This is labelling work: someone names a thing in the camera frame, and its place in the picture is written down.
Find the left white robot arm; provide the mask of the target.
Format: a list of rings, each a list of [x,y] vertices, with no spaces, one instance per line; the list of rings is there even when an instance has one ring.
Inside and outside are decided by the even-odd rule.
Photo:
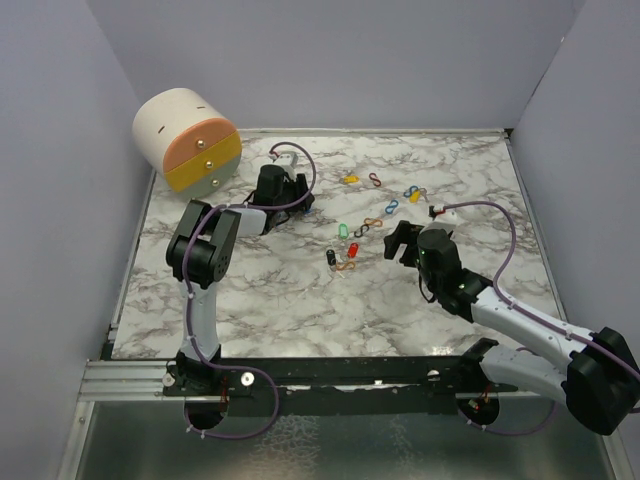
[[[221,371],[210,363],[220,351],[217,287],[229,269],[236,240],[266,235],[292,214],[309,210],[312,185],[303,173],[270,164],[261,167],[246,204],[187,204],[167,247],[166,263],[185,299],[180,353],[195,361],[186,372],[186,382],[195,392],[210,394],[220,385]]]

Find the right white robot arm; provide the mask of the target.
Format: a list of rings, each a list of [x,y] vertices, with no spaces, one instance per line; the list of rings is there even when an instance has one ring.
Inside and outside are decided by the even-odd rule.
[[[639,367],[619,332],[591,332],[498,292],[494,281],[463,267],[450,224],[400,221],[384,239],[384,257],[417,270],[428,302],[521,345],[516,351],[493,340],[477,342],[459,367],[467,389],[493,383],[536,393],[600,435],[612,434],[638,404]]]

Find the green tag key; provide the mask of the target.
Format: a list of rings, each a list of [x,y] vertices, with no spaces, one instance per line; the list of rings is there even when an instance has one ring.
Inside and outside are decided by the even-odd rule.
[[[347,239],[349,237],[349,229],[344,223],[339,225],[339,237],[341,239]]]

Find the blue S carabiner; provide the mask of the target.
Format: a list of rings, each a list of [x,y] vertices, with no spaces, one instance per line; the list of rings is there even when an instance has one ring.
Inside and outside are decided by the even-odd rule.
[[[419,187],[416,185],[412,185],[410,186],[405,192],[404,192],[404,197],[405,198],[409,198],[411,197],[415,192],[417,192],[419,190]]]
[[[387,215],[391,215],[394,213],[394,211],[396,210],[396,208],[399,206],[399,201],[396,199],[392,199],[389,204],[384,208],[384,212]]]

